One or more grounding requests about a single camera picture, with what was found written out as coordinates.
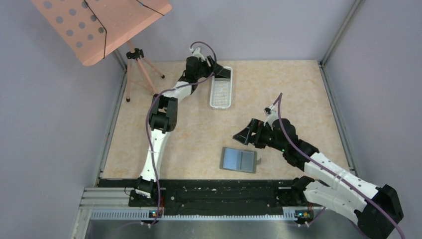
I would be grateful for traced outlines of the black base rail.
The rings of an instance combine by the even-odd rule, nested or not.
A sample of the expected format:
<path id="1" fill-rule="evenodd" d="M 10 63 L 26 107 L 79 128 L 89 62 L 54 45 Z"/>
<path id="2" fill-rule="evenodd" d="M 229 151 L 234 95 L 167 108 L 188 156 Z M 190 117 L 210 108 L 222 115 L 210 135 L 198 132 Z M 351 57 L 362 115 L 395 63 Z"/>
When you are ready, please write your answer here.
<path id="1" fill-rule="evenodd" d="M 164 216 L 278 216 L 288 207 L 314 209 L 293 180 L 163 179 L 151 198 L 129 194 L 130 207 L 161 208 Z"/>

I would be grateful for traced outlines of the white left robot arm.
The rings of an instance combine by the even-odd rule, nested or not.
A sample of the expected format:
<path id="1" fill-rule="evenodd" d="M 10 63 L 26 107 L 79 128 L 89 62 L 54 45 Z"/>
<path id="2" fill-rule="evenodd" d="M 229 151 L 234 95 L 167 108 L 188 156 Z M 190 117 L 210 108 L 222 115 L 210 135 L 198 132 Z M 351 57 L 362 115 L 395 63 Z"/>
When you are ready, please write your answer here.
<path id="1" fill-rule="evenodd" d="M 153 206 L 160 198 L 160 166 L 167 140 L 176 128 L 178 104 L 207 79 L 231 80 L 232 71 L 232 68 L 219 65 L 210 56 L 205 60 L 191 56 L 186 59 L 185 70 L 174 87 L 153 96 L 145 120 L 147 156 L 134 188 L 146 205 Z"/>

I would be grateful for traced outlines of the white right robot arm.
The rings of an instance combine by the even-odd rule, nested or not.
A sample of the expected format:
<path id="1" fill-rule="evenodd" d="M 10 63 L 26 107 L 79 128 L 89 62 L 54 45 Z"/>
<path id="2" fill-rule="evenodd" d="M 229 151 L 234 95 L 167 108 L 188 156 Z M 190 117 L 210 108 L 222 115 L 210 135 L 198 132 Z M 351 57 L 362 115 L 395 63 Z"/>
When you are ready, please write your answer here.
<path id="1" fill-rule="evenodd" d="M 298 205 L 307 202 L 326 207 L 354 223 L 370 239 L 386 239 L 404 214 L 397 191 L 366 182 L 336 165 L 312 144 L 300 139 L 288 119 L 272 123 L 252 119 L 233 139 L 256 148 L 270 147 L 307 175 L 292 187 Z"/>

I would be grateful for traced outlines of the pink music stand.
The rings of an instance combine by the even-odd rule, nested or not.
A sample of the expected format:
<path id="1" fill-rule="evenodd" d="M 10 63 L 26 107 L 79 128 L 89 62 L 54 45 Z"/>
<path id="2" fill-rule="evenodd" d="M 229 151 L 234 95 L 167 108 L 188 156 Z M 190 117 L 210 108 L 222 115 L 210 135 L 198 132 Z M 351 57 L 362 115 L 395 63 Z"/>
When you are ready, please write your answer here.
<path id="1" fill-rule="evenodd" d="M 167 0 L 34 0 L 32 3 L 84 66 L 97 64 L 172 9 Z"/>

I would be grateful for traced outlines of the white perforated plastic tray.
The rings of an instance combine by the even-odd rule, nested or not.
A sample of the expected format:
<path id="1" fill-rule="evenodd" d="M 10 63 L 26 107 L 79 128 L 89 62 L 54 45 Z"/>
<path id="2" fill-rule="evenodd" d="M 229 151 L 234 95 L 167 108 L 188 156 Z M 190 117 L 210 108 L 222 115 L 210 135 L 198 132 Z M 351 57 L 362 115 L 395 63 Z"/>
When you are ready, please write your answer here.
<path id="1" fill-rule="evenodd" d="M 224 66 L 223 76 L 211 79 L 210 107 L 214 110 L 227 110 L 231 106 L 233 90 L 233 69 Z"/>

